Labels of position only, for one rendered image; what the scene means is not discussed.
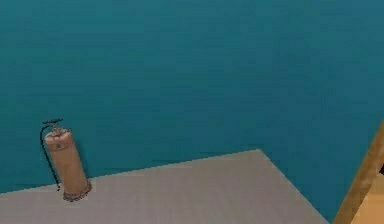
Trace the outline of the tan fire extinguisher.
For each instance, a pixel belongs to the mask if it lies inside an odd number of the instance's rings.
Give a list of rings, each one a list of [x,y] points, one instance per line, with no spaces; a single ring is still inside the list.
[[[76,147],[72,131],[58,126],[61,119],[43,121],[39,140],[45,159],[63,199],[74,202],[92,190]]]

